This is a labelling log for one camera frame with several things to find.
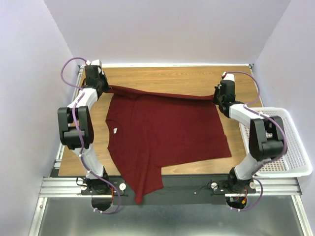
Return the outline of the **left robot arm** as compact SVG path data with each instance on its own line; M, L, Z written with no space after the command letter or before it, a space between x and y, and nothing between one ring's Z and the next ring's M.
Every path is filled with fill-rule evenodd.
M105 195L110 191L108 174L96 156L94 129L90 109L111 87L102 70L102 62L86 62L85 82L78 95L66 107L57 111L61 143L73 151L85 169L84 184L90 193Z

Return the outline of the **dark red t shirt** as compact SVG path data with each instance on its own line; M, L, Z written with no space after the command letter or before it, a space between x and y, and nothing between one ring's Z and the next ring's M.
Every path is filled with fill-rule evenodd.
M213 97L112 86L108 150L137 204L163 188L163 167L231 156Z

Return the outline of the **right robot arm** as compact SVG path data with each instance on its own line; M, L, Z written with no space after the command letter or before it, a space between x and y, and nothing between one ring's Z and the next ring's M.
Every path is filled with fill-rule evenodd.
M250 129L249 153L229 172L226 187L236 193L252 180L265 164L281 158L287 152L283 120L280 116L259 113L236 101L235 82L222 79L215 86L213 102L227 118L238 121Z

